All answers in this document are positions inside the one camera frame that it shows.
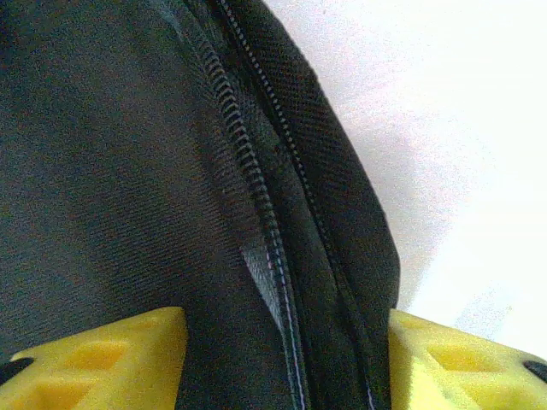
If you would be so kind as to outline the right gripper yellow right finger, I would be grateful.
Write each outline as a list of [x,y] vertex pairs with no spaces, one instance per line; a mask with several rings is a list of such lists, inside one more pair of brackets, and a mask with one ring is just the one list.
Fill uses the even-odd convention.
[[399,310],[389,320],[394,409],[544,409],[539,357]]

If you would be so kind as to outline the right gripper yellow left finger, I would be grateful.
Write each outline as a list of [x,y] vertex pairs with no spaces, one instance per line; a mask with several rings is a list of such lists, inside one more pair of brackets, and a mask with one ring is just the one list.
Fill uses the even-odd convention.
[[14,354],[3,409],[173,409],[187,344],[185,314],[162,307]]

